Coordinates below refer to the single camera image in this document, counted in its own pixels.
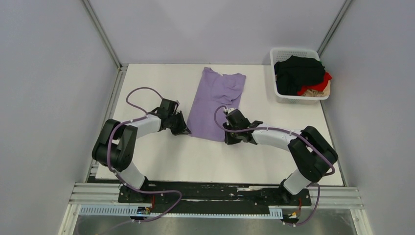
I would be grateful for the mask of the purple t shirt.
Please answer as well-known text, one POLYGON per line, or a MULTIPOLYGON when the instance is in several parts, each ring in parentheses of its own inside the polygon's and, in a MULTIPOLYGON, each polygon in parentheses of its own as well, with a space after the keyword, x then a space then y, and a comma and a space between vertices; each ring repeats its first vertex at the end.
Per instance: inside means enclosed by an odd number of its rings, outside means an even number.
POLYGON ((238 108, 246 76, 240 73, 219 74, 205 67, 187 119, 191 136, 209 141, 223 142, 225 132, 217 125, 226 122, 224 114, 215 110, 224 105, 238 108))

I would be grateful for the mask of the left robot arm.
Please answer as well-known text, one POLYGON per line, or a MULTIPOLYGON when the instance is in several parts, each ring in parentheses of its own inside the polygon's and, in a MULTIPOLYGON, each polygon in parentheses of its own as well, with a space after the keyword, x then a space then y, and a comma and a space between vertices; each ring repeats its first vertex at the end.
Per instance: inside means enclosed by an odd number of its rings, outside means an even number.
POLYGON ((120 122, 108 119, 104 123, 92 149, 92 158, 107 167, 125 186, 138 202, 145 202, 150 196, 148 182, 132 163, 136 140, 146 135, 169 129, 172 135, 189 135, 182 111, 177 101, 163 98, 159 107, 146 116, 120 122))

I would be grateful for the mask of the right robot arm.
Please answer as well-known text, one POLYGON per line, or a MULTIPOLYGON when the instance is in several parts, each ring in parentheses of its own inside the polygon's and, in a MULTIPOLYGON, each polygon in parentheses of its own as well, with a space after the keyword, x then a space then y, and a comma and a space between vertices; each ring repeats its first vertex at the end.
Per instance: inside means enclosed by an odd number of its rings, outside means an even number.
POLYGON ((223 113, 226 144, 268 145, 291 154, 297 169, 281 182, 279 197, 283 203, 294 203, 301 190, 335 173, 338 154, 315 127, 287 130, 257 120, 250 122, 236 108, 225 108, 223 113))

